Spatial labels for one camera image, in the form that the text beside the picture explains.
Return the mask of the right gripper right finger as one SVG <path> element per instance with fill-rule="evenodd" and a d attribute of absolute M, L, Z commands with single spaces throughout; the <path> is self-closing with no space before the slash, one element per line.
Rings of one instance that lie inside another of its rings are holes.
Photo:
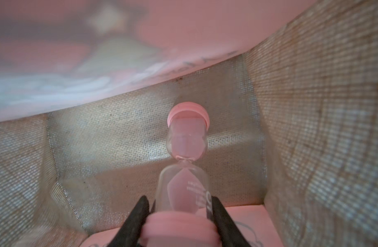
<path fill-rule="evenodd" d="M 251 247 L 221 201 L 212 196 L 213 221 L 223 247 Z"/>

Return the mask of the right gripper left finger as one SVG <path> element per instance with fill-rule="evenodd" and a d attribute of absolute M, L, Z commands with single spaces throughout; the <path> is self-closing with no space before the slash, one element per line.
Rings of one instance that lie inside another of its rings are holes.
<path fill-rule="evenodd" d="M 142 226 L 150 215 L 150 203 L 146 196 L 141 196 L 129 216 L 107 245 L 108 247 L 141 247 Z"/>

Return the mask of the pink hourglass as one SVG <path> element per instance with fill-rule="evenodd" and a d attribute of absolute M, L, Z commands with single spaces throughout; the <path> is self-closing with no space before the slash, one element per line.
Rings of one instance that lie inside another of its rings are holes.
<path fill-rule="evenodd" d="M 154 212 L 142 227 L 139 243 L 143 247 L 219 247 L 211 182 L 194 164 L 208 148 L 209 115 L 199 104 L 180 103 L 169 112 L 167 126 L 166 147 L 176 162 L 159 176 Z"/>

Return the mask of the red burlap canvas bag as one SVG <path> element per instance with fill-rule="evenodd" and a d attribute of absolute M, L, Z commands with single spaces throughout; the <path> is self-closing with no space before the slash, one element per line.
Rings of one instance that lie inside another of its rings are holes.
<path fill-rule="evenodd" d="M 104 247 L 197 162 L 254 247 L 378 247 L 378 1 L 0 1 L 0 247 Z"/>

